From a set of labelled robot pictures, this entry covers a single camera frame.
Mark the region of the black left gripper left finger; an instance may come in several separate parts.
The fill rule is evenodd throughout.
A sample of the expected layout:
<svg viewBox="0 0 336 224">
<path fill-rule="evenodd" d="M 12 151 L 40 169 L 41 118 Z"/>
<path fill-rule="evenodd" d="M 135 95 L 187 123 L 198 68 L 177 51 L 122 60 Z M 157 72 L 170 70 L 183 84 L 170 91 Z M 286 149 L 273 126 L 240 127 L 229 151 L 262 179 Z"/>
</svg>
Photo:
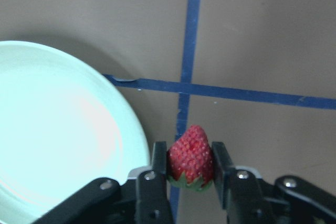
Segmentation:
<svg viewBox="0 0 336 224">
<path fill-rule="evenodd" d="M 136 223 L 173 223 L 167 198 L 166 142 L 153 144 L 151 169 L 139 174 L 136 181 Z"/>
</svg>

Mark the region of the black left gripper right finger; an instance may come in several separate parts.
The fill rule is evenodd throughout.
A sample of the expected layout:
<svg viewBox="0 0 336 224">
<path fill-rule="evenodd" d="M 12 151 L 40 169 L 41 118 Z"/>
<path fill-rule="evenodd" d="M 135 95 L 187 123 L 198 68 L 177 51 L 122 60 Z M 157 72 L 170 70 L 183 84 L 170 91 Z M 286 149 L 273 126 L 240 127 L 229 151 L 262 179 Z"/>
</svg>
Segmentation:
<svg viewBox="0 0 336 224">
<path fill-rule="evenodd" d="M 213 142 L 214 185 L 228 223 L 275 223 L 271 204 L 264 198 L 259 180 L 237 168 L 222 142 Z"/>
</svg>

